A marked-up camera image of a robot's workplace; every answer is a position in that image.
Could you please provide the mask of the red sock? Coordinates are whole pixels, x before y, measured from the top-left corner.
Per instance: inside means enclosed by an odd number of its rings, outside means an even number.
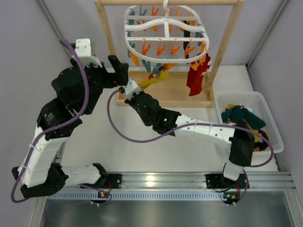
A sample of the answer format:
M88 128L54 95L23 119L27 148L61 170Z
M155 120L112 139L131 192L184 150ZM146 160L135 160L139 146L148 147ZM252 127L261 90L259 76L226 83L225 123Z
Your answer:
M209 54L197 61L189 63L186 86L190 88L189 96L196 96L202 92L202 82L204 74L209 70L211 57Z

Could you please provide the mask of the white oval clip hanger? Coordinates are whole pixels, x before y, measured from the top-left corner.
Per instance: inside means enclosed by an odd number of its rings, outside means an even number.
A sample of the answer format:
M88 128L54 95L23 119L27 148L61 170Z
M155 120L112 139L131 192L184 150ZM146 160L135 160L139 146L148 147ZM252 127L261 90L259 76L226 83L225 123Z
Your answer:
M185 38L183 31L190 31ZM124 34L128 56L136 66L140 63L190 63L205 56L210 41L200 16L185 5L153 6L151 13L133 5L124 13ZM191 41L195 49L185 58L183 42Z

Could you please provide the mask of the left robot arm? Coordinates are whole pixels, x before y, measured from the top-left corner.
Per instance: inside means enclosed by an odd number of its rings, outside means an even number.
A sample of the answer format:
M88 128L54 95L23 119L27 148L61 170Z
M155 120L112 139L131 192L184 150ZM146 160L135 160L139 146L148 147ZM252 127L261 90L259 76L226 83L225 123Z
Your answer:
M104 65L92 63L83 67L89 87L88 103L81 110L85 99L85 84L76 61L64 69L51 85L57 97L45 104L38 116L35 137L21 166L12 168L16 181L21 181L20 191L25 199L50 196L65 186L84 184L101 188L107 183L107 172L100 163L82 167L68 167L54 163L54 158L73 130L82 124L78 118L62 127L76 114L92 114L105 88L124 86L128 83L128 63L121 63L115 55L108 56L114 72Z

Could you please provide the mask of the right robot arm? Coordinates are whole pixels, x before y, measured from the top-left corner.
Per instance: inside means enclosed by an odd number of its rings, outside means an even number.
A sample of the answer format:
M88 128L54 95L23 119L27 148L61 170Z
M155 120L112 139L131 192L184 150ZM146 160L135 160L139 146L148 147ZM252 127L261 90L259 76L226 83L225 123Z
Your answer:
M143 124L151 126L158 134L193 137L229 150L228 160L223 166L223 178L236 181L243 169L251 165L255 138L244 121L236 125L216 125L162 108L158 100L143 91L131 91L125 96L125 103L138 113Z

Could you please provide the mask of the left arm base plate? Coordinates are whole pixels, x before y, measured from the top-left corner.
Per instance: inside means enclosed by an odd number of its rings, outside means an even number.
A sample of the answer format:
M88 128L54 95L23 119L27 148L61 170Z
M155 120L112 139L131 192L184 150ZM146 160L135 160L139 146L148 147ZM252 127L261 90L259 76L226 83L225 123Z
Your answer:
M81 184L81 188L119 189L122 183L121 174L107 174L94 184Z

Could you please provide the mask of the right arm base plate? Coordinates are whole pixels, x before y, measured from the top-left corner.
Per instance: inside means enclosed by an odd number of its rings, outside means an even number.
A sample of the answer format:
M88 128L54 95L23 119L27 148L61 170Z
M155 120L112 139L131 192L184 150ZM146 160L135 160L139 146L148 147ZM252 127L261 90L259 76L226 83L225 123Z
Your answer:
M247 178L240 174L236 181L223 177L223 174L206 174L206 185L208 189L245 189Z

